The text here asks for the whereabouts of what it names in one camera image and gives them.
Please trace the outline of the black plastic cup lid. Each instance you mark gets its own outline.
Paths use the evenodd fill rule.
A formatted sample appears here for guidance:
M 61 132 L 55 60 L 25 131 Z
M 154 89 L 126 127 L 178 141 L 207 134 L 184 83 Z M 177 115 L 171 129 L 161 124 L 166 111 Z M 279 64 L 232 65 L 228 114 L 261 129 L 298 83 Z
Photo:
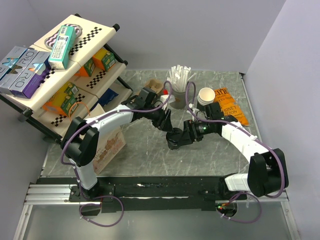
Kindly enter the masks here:
M 172 132 L 166 133 L 166 140 L 168 144 L 177 145 L 183 135 L 183 130 L 174 127 Z

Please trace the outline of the black paper coffee cup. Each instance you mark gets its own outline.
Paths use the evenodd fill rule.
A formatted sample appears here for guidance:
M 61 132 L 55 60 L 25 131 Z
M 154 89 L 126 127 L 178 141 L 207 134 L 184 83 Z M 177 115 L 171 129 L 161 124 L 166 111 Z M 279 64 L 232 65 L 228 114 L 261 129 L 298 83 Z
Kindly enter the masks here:
M 168 140 L 167 145 L 168 145 L 168 148 L 173 151 L 178 150 L 180 148 L 180 145 L 176 141 Z

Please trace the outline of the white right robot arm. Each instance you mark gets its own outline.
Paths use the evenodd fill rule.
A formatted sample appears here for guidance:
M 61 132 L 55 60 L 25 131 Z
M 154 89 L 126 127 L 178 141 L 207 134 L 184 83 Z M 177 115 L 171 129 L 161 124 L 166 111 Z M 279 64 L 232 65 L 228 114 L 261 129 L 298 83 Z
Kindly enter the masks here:
M 227 176 L 218 187 L 223 199 L 230 199 L 236 191 L 251 192 L 256 197 L 278 198 L 289 185 L 284 153 L 271 149 L 257 136 L 249 133 L 233 116 L 220 119 L 201 119 L 192 109 L 187 110 L 201 125 L 201 135 L 217 133 L 229 141 L 249 162 L 248 173 L 235 173 Z

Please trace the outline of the stack of paper cups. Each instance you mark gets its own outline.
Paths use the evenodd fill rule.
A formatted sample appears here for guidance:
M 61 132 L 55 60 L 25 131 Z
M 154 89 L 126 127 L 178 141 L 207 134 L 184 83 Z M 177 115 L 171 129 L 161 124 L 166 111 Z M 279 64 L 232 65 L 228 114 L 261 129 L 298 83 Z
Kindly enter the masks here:
M 215 91 L 212 88 L 204 87 L 199 90 L 197 95 L 197 102 L 202 105 L 208 105 L 214 102 L 216 97 Z

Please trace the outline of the orange potato chips bag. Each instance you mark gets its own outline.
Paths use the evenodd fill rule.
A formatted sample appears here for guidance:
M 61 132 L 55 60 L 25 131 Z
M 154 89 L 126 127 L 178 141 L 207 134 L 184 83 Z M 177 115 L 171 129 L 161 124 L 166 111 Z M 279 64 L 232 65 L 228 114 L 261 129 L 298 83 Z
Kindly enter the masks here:
M 215 98 L 214 102 L 218 102 L 221 110 L 225 116 L 234 116 L 243 126 L 249 126 L 245 114 L 241 110 L 240 106 L 236 103 L 236 100 L 232 97 L 226 87 L 218 88 L 214 90 Z

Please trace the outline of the white wrapped straws bundle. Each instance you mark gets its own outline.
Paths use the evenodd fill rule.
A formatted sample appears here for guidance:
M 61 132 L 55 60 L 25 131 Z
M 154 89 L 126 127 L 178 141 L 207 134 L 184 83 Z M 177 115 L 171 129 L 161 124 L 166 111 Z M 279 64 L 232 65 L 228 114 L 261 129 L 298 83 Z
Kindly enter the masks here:
M 196 73 L 192 73 L 191 68 L 182 65 L 172 66 L 168 72 L 167 81 L 171 83 L 174 91 L 182 93 L 187 88 L 188 81 L 192 80 Z

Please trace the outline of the blue snack bag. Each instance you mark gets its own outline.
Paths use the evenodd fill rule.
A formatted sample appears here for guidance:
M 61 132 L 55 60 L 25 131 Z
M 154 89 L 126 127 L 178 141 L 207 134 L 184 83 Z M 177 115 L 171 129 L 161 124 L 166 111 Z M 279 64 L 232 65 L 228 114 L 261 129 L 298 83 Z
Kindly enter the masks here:
M 102 107 L 111 102 L 114 98 L 116 98 L 119 94 L 108 88 L 105 93 L 99 98 L 97 101 Z

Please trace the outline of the orange green box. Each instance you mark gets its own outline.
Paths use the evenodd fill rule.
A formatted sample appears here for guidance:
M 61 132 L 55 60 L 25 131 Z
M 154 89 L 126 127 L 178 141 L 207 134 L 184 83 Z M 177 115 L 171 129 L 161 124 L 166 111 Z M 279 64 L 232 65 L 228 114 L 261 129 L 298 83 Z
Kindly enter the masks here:
M 78 77 L 91 77 L 95 70 L 95 64 L 90 58 L 74 75 Z
M 105 48 L 101 48 L 97 51 L 92 59 L 96 67 L 106 72 L 108 72 L 116 63 L 114 54 Z
M 65 83 L 43 106 L 42 109 L 57 115 L 70 117 L 76 110 L 76 95 L 79 89 L 74 83 Z

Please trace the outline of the cream tiered display shelf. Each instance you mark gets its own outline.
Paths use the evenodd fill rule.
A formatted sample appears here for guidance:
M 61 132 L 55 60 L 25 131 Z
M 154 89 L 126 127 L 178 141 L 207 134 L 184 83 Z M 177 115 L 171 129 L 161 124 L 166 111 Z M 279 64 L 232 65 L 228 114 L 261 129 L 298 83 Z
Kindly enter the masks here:
M 115 54 L 115 64 L 109 71 L 95 68 L 91 77 L 76 76 L 76 72 L 101 48 L 111 53 L 114 50 L 107 42 L 120 29 L 118 24 L 112 27 L 105 26 L 87 19 L 80 15 L 70 15 L 56 27 L 46 33 L 42 38 L 31 45 L 31 48 L 40 51 L 49 51 L 45 46 L 45 39 L 56 33 L 63 24 L 77 24 L 82 27 L 82 34 L 76 39 L 74 47 L 70 51 L 68 67 L 66 70 L 52 69 L 44 82 L 35 91 L 30 99 L 18 98 L 12 95 L 1 94 L 0 99 L 20 115 L 21 122 L 27 122 L 41 131 L 45 138 L 53 143 L 60 143 L 64 137 L 71 118 L 45 111 L 42 106 L 52 97 L 65 83 L 74 83 L 79 91 L 75 95 L 78 106 L 73 117 L 86 117 L 88 111 L 98 102 L 103 94 L 111 89 L 118 95 L 108 103 L 104 109 L 112 110 L 121 102 L 127 100 L 132 94 L 132 88 L 121 79 L 120 74 L 126 69 L 128 62 Z

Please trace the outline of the orange green box lower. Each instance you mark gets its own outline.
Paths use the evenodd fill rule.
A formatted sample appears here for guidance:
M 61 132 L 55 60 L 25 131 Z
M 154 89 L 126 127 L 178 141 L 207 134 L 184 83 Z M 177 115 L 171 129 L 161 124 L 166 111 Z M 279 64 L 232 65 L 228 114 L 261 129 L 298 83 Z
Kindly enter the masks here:
M 42 109 L 57 115 L 70 117 L 76 110 L 76 95 L 79 89 L 74 83 L 65 83 L 43 106 Z

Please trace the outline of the teal product box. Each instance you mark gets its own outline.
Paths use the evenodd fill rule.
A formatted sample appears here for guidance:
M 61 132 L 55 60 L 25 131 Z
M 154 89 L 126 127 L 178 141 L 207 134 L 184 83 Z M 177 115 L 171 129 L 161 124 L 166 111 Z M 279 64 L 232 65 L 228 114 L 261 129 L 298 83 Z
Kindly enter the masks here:
M 65 35 L 59 35 L 48 58 L 48 63 L 52 69 L 66 70 L 69 62 L 69 52 L 76 39 L 73 27 L 66 27 Z

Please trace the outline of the purple wavy pouch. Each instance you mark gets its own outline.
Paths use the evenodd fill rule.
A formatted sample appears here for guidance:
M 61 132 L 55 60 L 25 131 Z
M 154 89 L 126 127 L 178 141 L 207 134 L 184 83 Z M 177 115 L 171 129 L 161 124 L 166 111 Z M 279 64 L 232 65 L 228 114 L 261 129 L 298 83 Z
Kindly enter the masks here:
M 49 49 L 52 49 L 55 42 L 56 42 L 56 39 L 59 35 L 65 35 L 65 32 L 66 32 L 66 27 L 73 27 L 74 28 L 74 31 L 75 31 L 75 37 L 78 38 L 81 34 L 82 34 L 82 31 L 83 31 L 83 28 L 80 26 L 80 25 L 77 25 L 77 24 L 72 24 L 72 23 L 65 23 L 63 26 L 62 26 L 62 30 L 58 30 L 55 34 L 53 34 L 52 36 L 50 37 L 47 37 L 45 40 L 44 40 L 44 44 L 47 48 Z

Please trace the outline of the purple R+O box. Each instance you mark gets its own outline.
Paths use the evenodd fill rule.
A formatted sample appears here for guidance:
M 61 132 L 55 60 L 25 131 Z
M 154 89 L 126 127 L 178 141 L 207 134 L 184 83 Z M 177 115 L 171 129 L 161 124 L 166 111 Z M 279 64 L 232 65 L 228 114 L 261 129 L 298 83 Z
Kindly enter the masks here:
M 50 55 L 50 52 L 39 51 L 11 85 L 10 93 L 19 98 L 30 99 L 51 70 Z

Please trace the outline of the silver R+O box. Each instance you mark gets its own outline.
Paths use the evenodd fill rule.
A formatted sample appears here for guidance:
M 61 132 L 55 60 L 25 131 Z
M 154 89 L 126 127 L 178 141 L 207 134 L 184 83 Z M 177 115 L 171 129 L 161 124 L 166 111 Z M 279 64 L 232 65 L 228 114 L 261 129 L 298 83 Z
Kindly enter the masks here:
M 12 50 L 0 61 L 0 83 L 5 83 L 5 76 L 12 70 L 20 57 L 27 51 L 28 48 L 14 46 Z

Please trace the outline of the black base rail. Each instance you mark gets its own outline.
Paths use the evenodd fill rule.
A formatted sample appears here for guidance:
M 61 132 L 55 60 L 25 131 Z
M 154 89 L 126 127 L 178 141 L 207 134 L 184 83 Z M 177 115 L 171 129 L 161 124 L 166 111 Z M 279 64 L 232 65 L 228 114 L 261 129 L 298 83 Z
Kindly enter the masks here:
M 236 194 L 222 176 L 117 176 L 99 177 L 99 186 L 86 197 L 78 185 L 69 201 L 94 203 L 103 213 L 116 211 L 193 210 L 215 211 L 216 204 Z

